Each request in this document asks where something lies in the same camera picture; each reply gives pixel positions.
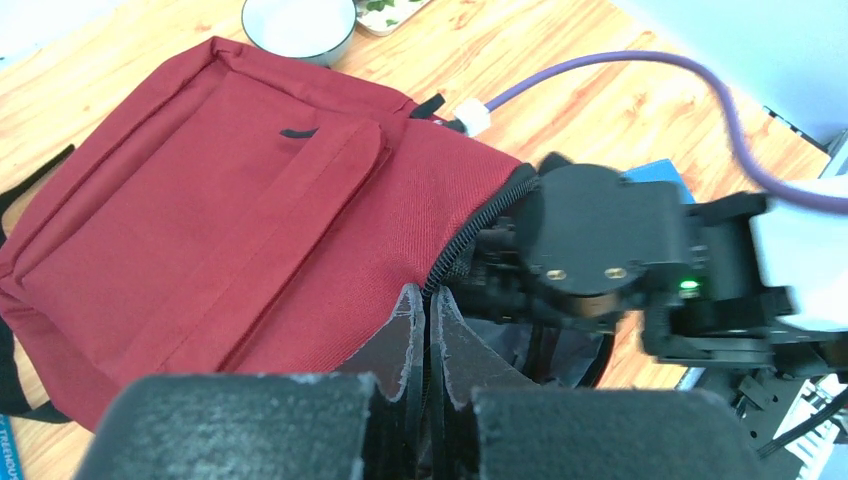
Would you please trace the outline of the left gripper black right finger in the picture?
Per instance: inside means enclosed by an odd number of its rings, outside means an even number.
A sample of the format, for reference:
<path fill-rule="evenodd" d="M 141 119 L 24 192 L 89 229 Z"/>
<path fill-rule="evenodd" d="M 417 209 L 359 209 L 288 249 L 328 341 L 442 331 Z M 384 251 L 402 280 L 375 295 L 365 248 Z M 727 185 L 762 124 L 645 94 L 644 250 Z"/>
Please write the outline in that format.
<path fill-rule="evenodd" d="M 437 479 L 762 479 L 739 420 L 701 391 L 543 387 L 430 302 Z"/>

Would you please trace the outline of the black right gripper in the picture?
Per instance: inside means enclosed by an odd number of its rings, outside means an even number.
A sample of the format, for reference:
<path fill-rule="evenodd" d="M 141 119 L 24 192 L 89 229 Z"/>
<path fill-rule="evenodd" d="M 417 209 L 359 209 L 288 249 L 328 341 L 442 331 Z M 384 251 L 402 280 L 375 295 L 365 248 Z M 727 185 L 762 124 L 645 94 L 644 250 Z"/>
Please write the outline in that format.
<path fill-rule="evenodd" d="M 771 367 L 777 319 L 793 307 L 760 275 L 751 222 L 767 197 L 687 203 L 681 193 L 548 156 L 536 186 L 476 236 L 460 310 L 595 333 L 638 311 L 642 348 L 660 362 Z"/>

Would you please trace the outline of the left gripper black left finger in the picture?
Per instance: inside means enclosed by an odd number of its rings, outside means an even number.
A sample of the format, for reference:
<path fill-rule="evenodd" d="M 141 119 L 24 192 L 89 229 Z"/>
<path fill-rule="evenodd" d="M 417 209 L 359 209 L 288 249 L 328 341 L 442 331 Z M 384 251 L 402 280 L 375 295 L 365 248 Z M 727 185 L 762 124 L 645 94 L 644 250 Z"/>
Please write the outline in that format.
<path fill-rule="evenodd" d="M 426 315 L 402 288 L 336 372 L 150 376 L 111 405 L 81 479 L 412 479 Z"/>

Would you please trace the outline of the red student backpack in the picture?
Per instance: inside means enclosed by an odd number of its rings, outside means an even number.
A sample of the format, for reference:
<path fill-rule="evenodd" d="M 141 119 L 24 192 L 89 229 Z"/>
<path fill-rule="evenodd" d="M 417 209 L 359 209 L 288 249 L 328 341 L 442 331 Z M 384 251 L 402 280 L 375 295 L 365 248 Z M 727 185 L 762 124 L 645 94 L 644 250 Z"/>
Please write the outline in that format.
<path fill-rule="evenodd" d="M 324 373 L 539 182 L 390 87 L 213 37 L 165 61 L 1 239 L 1 411 L 94 429 L 154 374 Z"/>

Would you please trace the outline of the floral rectangular tray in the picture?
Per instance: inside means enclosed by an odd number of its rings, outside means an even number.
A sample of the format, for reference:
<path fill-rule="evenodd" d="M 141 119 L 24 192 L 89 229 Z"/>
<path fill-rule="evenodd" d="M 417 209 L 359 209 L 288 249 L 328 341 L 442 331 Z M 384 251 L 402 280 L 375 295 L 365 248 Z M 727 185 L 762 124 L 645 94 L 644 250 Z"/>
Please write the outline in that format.
<path fill-rule="evenodd" d="M 430 3 L 430 0 L 356 0 L 357 24 L 370 34 L 387 36 Z"/>

